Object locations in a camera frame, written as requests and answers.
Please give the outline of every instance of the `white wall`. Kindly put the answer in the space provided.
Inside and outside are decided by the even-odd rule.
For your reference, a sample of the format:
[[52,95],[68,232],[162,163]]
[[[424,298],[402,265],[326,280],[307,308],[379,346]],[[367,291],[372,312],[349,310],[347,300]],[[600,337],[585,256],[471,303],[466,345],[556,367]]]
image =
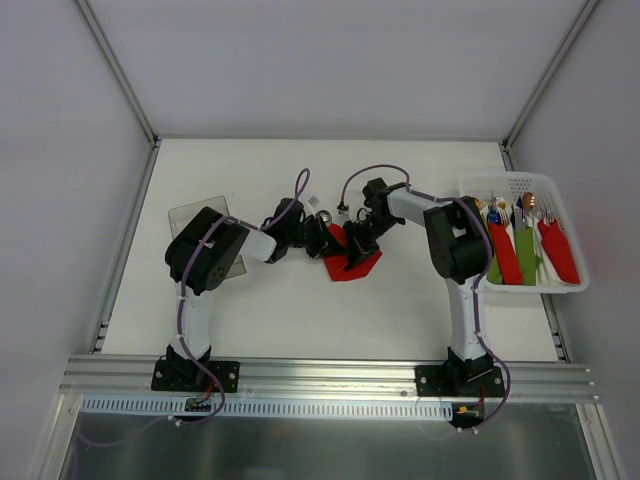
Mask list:
[[160,134],[507,135],[584,0],[92,0]]
[[0,478],[27,468],[146,142],[73,2],[0,3]]
[[602,2],[514,153],[517,168],[555,179],[577,228],[591,286],[558,305],[631,478],[640,471],[639,22],[637,0]]

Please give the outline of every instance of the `red cloth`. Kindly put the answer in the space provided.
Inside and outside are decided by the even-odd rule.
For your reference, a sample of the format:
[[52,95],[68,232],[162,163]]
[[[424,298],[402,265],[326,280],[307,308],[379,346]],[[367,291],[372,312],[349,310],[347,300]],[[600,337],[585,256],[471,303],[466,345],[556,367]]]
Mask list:
[[[329,225],[329,231],[343,246],[347,246],[347,236],[344,234],[344,230],[340,225],[332,223]],[[377,252],[349,271],[345,271],[344,269],[344,267],[347,266],[346,254],[335,257],[326,257],[323,260],[324,264],[327,266],[331,280],[334,282],[348,282],[349,280],[366,277],[381,256],[382,252]]]
[[567,283],[578,284],[580,283],[580,276],[576,269],[575,263],[573,263],[573,256],[571,255],[571,247],[567,241],[567,237],[564,236],[560,225],[557,220],[551,223],[551,226],[540,220],[538,222],[538,228],[542,234],[542,246],[544,251],[549,255],[549,259],[558,272],[558,276],[561,280]]
[[522,285],[524,277],[520,272],[518,257],[513,249],[511,238],[504,225],[489,223],[489,233],[496,249],[496,258],[500,266],[500,273],[505,285]]

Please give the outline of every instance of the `white plastic basket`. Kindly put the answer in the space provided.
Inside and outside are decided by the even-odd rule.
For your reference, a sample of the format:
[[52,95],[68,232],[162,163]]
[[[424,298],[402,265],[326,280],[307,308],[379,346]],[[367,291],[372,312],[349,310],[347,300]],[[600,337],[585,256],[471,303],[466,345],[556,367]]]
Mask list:
[[558,220],[560,228],[569,241],[573,261],[580,276],[580,284],[578,285],[536,285],[534,287],[528,285],[495,285],[487,282],[486,287],[488,289],[513,293],[569,293],[581,292],[587,288],[589,285],[589,273],[587,272],[584,257],[553,180],[546,175],[537,173],[479,173],[465,175],[460,178],[458,188],[461,195],[469,195],[479,199],[488,199],[492,196],[504,197],[511,202],[515,202],[518,197],[522,197],[526,192],[533,193],[536,196],[536,205],[550,210]]

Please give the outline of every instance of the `spoon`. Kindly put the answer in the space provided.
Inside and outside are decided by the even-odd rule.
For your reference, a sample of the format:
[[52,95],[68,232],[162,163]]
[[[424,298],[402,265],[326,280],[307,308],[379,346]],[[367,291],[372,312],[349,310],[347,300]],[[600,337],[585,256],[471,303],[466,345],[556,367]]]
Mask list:
[[531,192],[527,192],[522,196],[522,207],[524,208],[524,211],[529,213],[531,210],[533,210],[533,207],[535,207],[536,205],[536,196],[531,193]]

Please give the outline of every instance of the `black mounting plate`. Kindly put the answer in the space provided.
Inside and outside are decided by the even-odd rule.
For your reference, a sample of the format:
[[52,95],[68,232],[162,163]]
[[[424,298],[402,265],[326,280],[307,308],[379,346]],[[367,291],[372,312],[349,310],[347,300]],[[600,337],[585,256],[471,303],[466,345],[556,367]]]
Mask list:
[[480,396],[480,387],[485,388],[485,398],[503,398],[505,394],[504,380],[500,367],[493,367],[491,372],[474,380],[477,385],[476,395],[461,395],[453,382],[443,379],[436,373],[441,373],[442,365],[418,365],[415,367],[416,390],[419,397],[473,397]]
[[[236,393],[240,379],[240,363],[211,360],[204,365],[213,373],[224,389],[224,393]],[[194,392],[202,393],[209,386],[209,377],[198,375],[198,380],[186,379],[178,375],[171,363],[165,359],[156,362],[151,379],[151,390],[155,392]]]

